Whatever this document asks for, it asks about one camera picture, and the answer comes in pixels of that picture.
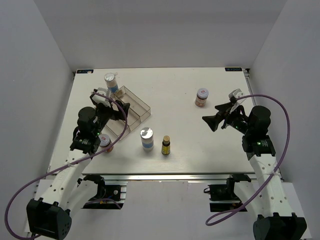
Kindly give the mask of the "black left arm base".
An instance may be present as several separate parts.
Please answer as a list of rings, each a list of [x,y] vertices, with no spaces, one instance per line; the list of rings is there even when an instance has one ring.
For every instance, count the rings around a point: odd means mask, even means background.
[[[126,198],[126,186],[115,183],[106,183],[100,175],[87,175],[77,180],[77,186],[85,181],[91,181],[96,184],[96,195],[89,199],[82,209],[93,210],[120,210]]]

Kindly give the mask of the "blue white shaker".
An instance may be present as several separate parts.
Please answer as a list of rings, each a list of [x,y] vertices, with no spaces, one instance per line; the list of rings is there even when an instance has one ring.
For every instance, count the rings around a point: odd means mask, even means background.
[[[116,80],[116,75],[114,73],[107,73],[104,75],[104,81],[106,83],[107,88],[112,92],[115,93],[119,90],[118,83]]]
[[[154,147],[154,132],[150,127],[144,127],[140,131],[142,147],[145,151],[151,151]]]

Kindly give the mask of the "orange jar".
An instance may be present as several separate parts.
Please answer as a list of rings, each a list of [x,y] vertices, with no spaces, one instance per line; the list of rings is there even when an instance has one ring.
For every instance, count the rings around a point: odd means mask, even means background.
[[[106,153],[110,153],[113,150],[113,146],[109,148],[109,146],[112,144],[112,141],[110,137],[107,134],[101,133],[99,135],[100,144],[99,146],[104,149]]]
[[[204,107],[209,96],[209,91],[206,88],[199,88],[196,93],[195,105],[198,107]]]

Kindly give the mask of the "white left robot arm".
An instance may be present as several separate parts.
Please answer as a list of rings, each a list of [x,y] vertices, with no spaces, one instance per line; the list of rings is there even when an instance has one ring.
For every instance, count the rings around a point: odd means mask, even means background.
[[[78,112],[70,151],[66,163],[58,170],[49,188],[26,206],[31,233],[54,240],[63,240],[70,231],[73,215],[89,199],[105,196],[106,187],[92,180],[78,181],[84,169],[96,155],[100,134],[109,120],[128,120],[129,103],[119,100],[94,100],[94,107],[84,107]]]

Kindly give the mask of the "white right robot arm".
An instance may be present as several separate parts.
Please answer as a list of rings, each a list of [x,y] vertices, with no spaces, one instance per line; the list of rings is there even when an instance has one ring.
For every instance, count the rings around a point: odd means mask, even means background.
[[[259,184],[255,190],[246,174],[233,174],[226,181],[226,195],[233,200],[240,199],[253,216],[256,240],[300,240],[307,222],[293,211],[283,188],[276,151],[268,136],[270,110],[258,105],[246,115],[243,106],[231,102],[215,108],[216,115],[202,119],[213,132],[222,123],[223,128],[230,126],[243,134],[242,148]]]

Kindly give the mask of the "blue white shaker front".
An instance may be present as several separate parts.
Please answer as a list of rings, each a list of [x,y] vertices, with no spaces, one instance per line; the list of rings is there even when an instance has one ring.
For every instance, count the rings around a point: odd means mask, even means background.
[[[140,131],[142,147],[145,151],[151,151],[154,147],[154,132],[150,127],[144,127]]]

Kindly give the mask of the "yellow bottle gold cap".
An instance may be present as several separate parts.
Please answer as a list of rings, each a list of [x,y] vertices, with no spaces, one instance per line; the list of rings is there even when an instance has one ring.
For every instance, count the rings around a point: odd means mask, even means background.
[[[168,135],[165,135],[162,140],[161,153],[163,155],[168,155],[170,154],[170,151],[171,151],[170,137]]]

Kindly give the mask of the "blue white shaker back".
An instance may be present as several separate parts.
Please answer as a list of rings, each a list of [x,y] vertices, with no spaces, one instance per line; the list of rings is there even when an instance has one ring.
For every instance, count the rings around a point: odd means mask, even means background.
[[[118,83],[116,80],[116,75],[114,73],[107,73],[104,75],[104,81],[106,83],[107,88],[112,92],[115,93],[119,90]]]

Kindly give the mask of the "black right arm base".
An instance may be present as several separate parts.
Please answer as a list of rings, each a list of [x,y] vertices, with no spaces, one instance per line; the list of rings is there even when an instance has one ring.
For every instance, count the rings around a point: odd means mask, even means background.
[[[224,184],[210,184],[203,190],[209,195],[209,206],[211,213],[219,213],[234,210],[242,206],[242,201],[234,193],[235,183],[249,182],[252,180],[246,174],[231,174]]]

